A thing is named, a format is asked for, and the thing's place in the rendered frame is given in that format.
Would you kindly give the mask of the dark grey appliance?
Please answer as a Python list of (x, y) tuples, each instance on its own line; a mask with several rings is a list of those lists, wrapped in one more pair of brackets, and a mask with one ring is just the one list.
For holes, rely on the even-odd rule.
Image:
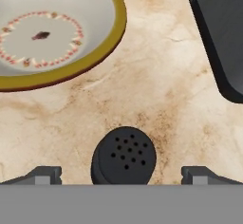
[(220, 94), (243, 104), (243, 0), (189, 0)]

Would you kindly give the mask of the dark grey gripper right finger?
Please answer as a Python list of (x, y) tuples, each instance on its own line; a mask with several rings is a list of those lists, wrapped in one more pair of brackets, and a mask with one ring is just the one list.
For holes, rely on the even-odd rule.
[(182, 185), (242, 185), (242, 182), (218, 176), (206, 166), (183, 166), (181, 175)]

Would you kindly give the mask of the white bowl with yellow rim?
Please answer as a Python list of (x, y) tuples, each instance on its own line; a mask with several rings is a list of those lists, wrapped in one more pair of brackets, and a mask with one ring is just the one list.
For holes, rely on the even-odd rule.
[(123, 0), (0, 0), (0, 92), (86, 72), (115, 49), (126, 22)]

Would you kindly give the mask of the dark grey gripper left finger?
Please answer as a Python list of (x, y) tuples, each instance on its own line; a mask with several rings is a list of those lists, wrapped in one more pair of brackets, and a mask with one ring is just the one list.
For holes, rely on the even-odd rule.
[(61, 166), (37, 166), (26, 175), (0, 182), (0, 185), (61, 185), (61, 175)]

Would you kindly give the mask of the black shaker with holed lid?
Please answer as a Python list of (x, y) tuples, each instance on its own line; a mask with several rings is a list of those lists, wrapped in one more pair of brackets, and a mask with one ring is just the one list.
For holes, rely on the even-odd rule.
[(91, 161), (94, 184), (147, 184), (155, 170), (156, 149), (138, 128), (122, 126), (98, 143)]

